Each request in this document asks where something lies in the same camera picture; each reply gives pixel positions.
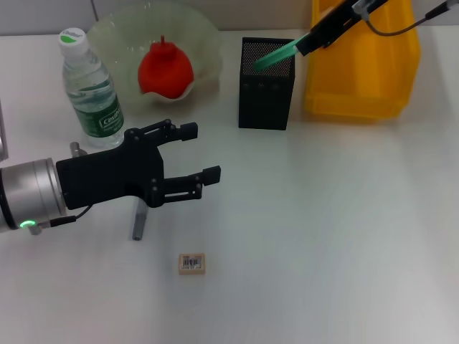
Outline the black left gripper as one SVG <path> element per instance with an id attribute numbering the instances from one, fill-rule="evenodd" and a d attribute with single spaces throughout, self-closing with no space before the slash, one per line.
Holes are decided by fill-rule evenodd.
<path id="1" fill-rule="evenodd" d="M 171 120 L 125 132 L 116 148 L 56 162 L 65 205 L 69 210 L 135 196 L 151 208 L 200 199 L 205 186 L 220 182 L 221 167 L 188 176 L 164 178 L 158 146 L 196 139 L 198 125 L 177 127 Z"/>

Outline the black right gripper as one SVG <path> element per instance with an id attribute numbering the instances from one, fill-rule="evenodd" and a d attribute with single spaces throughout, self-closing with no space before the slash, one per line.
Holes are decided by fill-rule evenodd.
<path id="1" fill-rule="evenodd" d="M 306 56 L 321 47 L 328 47 L 361 21 L 362 14 L 370 14 L 385 3 L 387 0 L 343 1 L 315 24 L 309 33 L 299 39 L 295 48 Z"/>

